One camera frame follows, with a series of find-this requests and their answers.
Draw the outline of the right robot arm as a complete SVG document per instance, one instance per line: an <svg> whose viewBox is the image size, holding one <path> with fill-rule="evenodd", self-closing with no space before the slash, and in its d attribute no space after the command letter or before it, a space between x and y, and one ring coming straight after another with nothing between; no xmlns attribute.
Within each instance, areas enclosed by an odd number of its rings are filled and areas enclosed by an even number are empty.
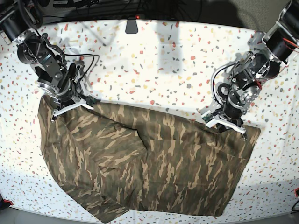
<svg viewBox="0 0 299 224"><path fill-rule="evenodd" d="M47 33L38 32L43 24L42 12L37 6L29 12L26 6L23 0L10 5L0 18L0 28L16 43L18 59L37 74L37 83L44 94L53 99L56 107L51 120L80 106L92 110L96 99L83 82L89 71L82 60L83 54L78 54L78 60L68 65L67 54L49 42Z"/></svg>

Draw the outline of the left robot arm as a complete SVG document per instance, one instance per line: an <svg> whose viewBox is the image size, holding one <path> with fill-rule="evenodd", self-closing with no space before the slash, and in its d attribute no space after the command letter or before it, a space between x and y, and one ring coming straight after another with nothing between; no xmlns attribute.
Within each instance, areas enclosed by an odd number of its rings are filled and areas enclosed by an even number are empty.
<svg viewBox="0 0 299 224"><path fill-rule="evenodd" d="M220 132L233 129L247 137L243 127L251 103L265 82L275 79L289 56L299 49L299 2L291 0L281 11L275 25L253 40L245 57L216 70L211 77L212 109L201 117L209 128Z"/></svg>

